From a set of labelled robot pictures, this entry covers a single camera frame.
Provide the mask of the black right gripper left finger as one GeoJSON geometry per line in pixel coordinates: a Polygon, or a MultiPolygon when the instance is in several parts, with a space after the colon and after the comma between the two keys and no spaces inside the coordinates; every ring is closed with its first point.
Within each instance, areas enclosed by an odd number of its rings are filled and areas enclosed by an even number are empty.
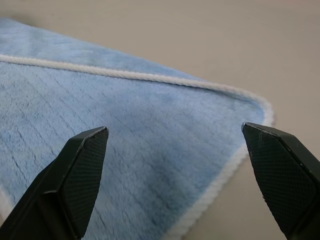
{"type": "Polygon", "coordinates": [[[70,138],[17,202],[0,240],[81,240],[98,196],[108,128],[70,138]]]}

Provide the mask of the light blue white-edged towel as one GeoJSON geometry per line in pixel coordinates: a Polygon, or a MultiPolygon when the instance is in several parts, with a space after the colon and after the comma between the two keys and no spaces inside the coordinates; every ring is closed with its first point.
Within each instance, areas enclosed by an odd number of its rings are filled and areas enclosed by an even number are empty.
{"type": "Polygon", "coordinates": [[[142,58],[0,18],[0,225],[74,135],[109,130],[84,240],[182,240],[248,155],[271,104],[142,58]]]}

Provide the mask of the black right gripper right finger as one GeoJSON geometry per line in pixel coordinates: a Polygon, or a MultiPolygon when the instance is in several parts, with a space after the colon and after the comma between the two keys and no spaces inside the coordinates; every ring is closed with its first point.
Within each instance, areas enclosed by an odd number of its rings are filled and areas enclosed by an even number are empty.
{"type": "Polygon", "coordinates": [[[292,134],[244,122],[262,197],[287,240],[320,240],[320,161],[292,134]]]}

